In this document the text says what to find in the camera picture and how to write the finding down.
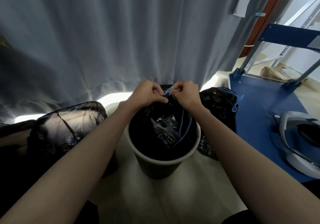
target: person's right arm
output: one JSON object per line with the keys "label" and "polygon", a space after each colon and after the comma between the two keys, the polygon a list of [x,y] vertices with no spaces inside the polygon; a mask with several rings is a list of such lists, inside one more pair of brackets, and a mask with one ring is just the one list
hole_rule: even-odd
{"label": "person's right arm", "polygon": [[242,140],[202,104],[198,85],[179,81],[170,94],[192,114],[232,185],[262,223],[319,223],[320,200]]}

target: person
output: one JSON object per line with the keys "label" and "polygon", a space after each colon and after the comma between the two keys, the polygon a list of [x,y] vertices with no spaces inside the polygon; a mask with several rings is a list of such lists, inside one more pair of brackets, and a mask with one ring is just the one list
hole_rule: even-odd
{"label": "person", "polygon": [[[262,223],[319,223],[320,200],[202,106],[198,85],[179,81],[170,94],[196,119],[242,201]],[[73,223],[100,180],[135,113],[167,103],[144,81],[128,100],[57,161],[2,217],[5,223]]]}

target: curtain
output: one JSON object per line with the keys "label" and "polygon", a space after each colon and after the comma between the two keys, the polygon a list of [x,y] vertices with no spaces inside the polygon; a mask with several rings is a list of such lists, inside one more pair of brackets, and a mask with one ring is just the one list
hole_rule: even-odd
{"label": "curtain", "polygon": [[267,0],[0,0],[0,120],[235,64]]}

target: blue drawstring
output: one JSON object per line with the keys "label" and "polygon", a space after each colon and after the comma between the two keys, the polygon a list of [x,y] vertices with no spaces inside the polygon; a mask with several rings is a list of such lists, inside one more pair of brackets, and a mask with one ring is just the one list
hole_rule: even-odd
{"label": "blue drawstring", "polygon": [[[163,94],[164,97],[168,97],[169,96],[169,92],[171,91],[172,89],[169,88],[166,90],[166,92]],[[182,129],[182,123],[183,123],[183,114],[184,114],[184,109],[182,109],[182,117],[181,117],[181,124],[180,124],[180,129],[179,129],[179,135],[181,136],[181,129]],[[186,136],[186,134],[188,133],[189,129],[190,129],[190,126],[191,126],[191,123],[192,123],[192,116],[190,115],[190,113],[188,112],[189,114],[189,125],[186,129],[186,132],[184,133],[184,135],[179,139],[179,141],[176,142],[176,144],[174,144],[172,147],[169,147],[167,145],[168,148],[173,148],[175,145],[177,145],[180,141],[183,140],[183,138]]]}
{"label": "blue drawstring", "polygon": [[239,104],[240,100],[242,100],[242,98],[243,98],[244,95],[238,96],[236,93],[232,92],[230,89],[227,89],[227,88],[224,88],[224,87],[219,87],[218,89],[221,90],[221,91],[223,91],[223,92],[232,94],[232,95],[234,95],[235,97],[237,97],[237,100],[236,100],[234,106],[232,107],[232,112],[237,112],[237,110],[238,110],[238,109],[237,109],[237,105]]}

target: tile floor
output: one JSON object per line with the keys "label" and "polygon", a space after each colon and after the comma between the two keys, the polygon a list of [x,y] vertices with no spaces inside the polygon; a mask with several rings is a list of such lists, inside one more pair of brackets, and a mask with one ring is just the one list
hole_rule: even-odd
{"label": "tile floor", "polygon": [[[235,68],[243,60],[238,59]],[[266,65],[268,63],[254,66],[250,73],[259,75]],[[229,73],[218,72],[204,88],[222,84],[227,87]],[[296,90],[309,113],[320,114],[319,89],[315,83]],[[112,113],[117,105],[107,106],[106,111]],[[198,151],[163,180],[151,180],[142,173],[124,135],[116,148],[116,155],[119,169],[102,179],[89,198],[98,206],[101,224],[221,223],[246,209],[220,162]]]}

